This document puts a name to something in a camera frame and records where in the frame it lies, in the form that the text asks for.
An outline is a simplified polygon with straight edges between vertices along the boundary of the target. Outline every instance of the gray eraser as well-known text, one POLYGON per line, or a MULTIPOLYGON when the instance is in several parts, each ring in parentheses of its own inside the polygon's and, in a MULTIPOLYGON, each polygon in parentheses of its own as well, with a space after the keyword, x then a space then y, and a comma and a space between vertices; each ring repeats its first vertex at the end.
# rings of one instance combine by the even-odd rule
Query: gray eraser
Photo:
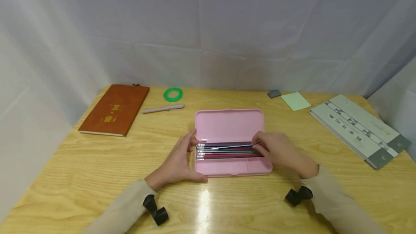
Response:
POLYGON ((267 93, 267 95, 270 97, 270 98, 275 98, 275 97, 279 97, 280 95, 282 95, 281 93, 280 93, 280 91, 279 90, 274 90, 274 91, 269 91, 268 93, 267 93))

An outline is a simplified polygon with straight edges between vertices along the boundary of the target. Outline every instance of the pink pencil case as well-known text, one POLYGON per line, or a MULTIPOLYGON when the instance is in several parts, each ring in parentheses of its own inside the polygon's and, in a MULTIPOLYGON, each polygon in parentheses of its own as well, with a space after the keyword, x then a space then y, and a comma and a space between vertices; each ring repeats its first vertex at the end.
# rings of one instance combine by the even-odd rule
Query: pink pencil case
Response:
MULTIPOLYGON (((206 143, 250 142, 257 131, 264 131, 259 109, 200 110, 195 114, 195 138, 206 143)), ((194 170, 208 177, 261 176, 273 166, 264 157, 197 160, 194 170)))

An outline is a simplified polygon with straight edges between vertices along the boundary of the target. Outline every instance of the wooden table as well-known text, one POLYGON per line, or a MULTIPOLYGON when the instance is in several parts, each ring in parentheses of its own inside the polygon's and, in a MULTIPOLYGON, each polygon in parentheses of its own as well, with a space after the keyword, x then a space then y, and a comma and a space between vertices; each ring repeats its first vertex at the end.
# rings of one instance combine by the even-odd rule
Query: wooden table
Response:
MULTIPOLYGON (((139 114, 125 138, 77 132, 105 88, 60 145, 16 207, 0 233, 80 233, 134 179, 164 161, 177 139, 194 127, 198 110, 260 108, 266 131, 286 133, 322 163, 350 195, 389 233, 415 233, 416 166, 406 152, 375 171, 308 114, 291 111, 266 92, 184 89, 185 109, 139 114)), ((169 105, 166 88, 151 87, 142 108, 169 105)), ((335 94, 302 94, 312 106, 335 94)), ((348 95, 375 114, 360 96, 348 95)), ((285 195, 297 182, 288 171, 266 176, 210 178, 207 184, 181 182, 164 187, 158 205, 170 220, 157 227, 143 215, 129 233, 331 233, 310 202, 291 208, 285 195)))

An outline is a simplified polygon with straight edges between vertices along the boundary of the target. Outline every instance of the brown notebook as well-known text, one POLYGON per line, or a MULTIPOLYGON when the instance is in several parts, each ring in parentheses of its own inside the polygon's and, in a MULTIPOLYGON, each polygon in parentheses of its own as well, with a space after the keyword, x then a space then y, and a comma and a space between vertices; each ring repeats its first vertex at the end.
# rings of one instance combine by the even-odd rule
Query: brown notebook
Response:
POLYGON ((79 127, 79 132, 125 137, 149 87, 113 84, 79 127))

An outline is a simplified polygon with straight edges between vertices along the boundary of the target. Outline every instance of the white curtain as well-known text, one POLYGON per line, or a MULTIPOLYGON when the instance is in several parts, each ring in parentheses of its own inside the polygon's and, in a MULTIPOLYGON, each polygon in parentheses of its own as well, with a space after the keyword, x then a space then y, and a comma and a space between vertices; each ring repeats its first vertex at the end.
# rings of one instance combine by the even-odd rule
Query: white curtain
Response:
POLYGON ((2 209, 107 84, 369 96, 414 20, 416 0, 0 0, 2 209))
POLYGON ((408 138, 416 162, 416 57, 368 98, 384 122, 408 138))

